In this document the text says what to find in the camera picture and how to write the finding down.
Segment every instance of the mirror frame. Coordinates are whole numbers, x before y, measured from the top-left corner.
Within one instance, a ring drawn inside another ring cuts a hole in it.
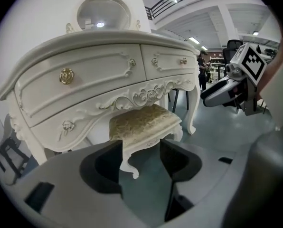
[[[75,7],[74,9],[74,13],[72,15],[72,21],[71,23],[67,23],[66,24],[66,33],[70,34],[70,33],[74,33],[74,32],[79,32],[79,31],[83,31],[79,24],[78,24],[78,14],[82,9],[82,6],[90,1],[94,1],[94,0],[82,0],[80,1],[80,3]],[[126,28],[125,30],[129,29],[129,30],[139,30],[140,26],[140,21],[139,20],[135,20],[134,15],[132,14],[132,11],[129,9],[129,7],[127,6],[127,4],[123,1],[123,0],[112,0],[115,1],[117,3],[119,3],[124,9],[125,11],[128,13],[129,15],[129,27]]]

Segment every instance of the round mirror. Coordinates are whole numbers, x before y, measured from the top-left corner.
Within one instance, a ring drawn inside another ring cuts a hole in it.
[[[130,13],[121,0],[86,0],[78,10],[77,22],[82,30],[128,29]]]

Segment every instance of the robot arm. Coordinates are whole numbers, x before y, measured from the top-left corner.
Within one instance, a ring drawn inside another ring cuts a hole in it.
[[[249,43],[242,45],[230,64],[227,76],[200,95],[205,106],[236,106],[246,115],[261,112],[257,107],[257,85],[266,69],[266,62]]]

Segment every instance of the drawer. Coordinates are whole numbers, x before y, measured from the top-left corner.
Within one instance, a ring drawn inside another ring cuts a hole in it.
[[[197,63],[193,52],[169,47],[141,45],[147,80],[194,73]]]
[[[64,68],[74,72],[63,84]],[[50,57],[28,69],[15,85],[27,124],[32,127],[50,116],[93,96],[145,81],[139,45],[85,47]]]
[[[101,118],[155,103],[173,88],[192,90],[194,79],[195,74],[187,74],[119,88],[63,110],[31,131],[45,148],[67,151],[77,146]]]

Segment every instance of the white vanity table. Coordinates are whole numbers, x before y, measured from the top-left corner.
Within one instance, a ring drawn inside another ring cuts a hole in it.
[[[44,148],[77,146],[102,117],[160,100],[173,88],[189,91],[187,129],[199,103],[198,50],[138,31],[83,31],[29,51],[0,88],[19,139],[42,164]]]

